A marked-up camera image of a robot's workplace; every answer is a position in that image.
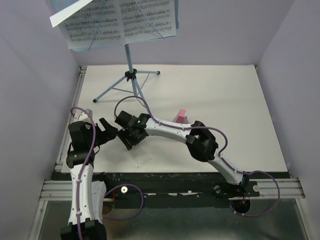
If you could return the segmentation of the clear metronome cover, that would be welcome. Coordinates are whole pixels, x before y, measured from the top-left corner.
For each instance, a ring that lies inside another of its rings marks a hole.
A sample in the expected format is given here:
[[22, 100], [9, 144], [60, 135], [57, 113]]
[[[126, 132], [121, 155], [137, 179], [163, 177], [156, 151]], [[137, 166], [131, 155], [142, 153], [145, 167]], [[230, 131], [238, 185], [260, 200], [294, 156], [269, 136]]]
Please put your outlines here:
[[148, 153], [139, 145], [134, 146], [129, 153], [138, 169], [148, 165], [152, 160]]

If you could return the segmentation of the pink metronome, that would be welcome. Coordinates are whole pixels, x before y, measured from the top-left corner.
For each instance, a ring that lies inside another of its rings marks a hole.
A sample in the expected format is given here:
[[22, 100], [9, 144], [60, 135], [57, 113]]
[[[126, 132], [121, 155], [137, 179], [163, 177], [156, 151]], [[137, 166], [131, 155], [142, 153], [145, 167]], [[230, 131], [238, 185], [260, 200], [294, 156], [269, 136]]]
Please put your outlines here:
[[188, 124], [189, 121], [187, 111], [185, 109], [180, 109], [172, 121], [178, 124]]

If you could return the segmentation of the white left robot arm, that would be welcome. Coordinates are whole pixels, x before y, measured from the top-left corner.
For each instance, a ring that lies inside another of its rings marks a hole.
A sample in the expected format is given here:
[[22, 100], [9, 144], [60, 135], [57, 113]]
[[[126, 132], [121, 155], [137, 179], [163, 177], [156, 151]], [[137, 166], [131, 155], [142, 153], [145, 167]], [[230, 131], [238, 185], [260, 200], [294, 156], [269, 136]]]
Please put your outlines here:
[[104, 118], [99, 121], [104, 130], [87, 120], [78, 120], [68, 126], [71, 143], [66, 164], [70, 168], [72, 195], [67, 226], [60, 230], [63, 240], [107, 239], [102, 210], [103, 199], [110, 194], [111, 185], [104, 180], [93, 181], [94, 148], [115, 139], [118, 130]]

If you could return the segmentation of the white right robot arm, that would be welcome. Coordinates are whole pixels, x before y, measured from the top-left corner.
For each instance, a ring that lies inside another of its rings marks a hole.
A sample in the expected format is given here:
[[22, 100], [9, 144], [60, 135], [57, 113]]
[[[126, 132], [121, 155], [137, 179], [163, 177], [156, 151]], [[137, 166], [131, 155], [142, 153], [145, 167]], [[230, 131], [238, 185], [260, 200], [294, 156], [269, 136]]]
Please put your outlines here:
[[218, 170], [230, 184], [230, 191], [234, 195], [241, 196], [247, 192], [249, 177], [223, 157], [222, 150], [218, 150], [216, 137], [201, 121], [196, 120], [193, 124], [176, 123], [146, 113], [136, 117], [122, 110], [115, 117], [115, 123], [122, 127], [118, 131], [118, 137], [127, 150], [149, 136], [181, 142], [187, 146], [195, 160], [209, 163]]

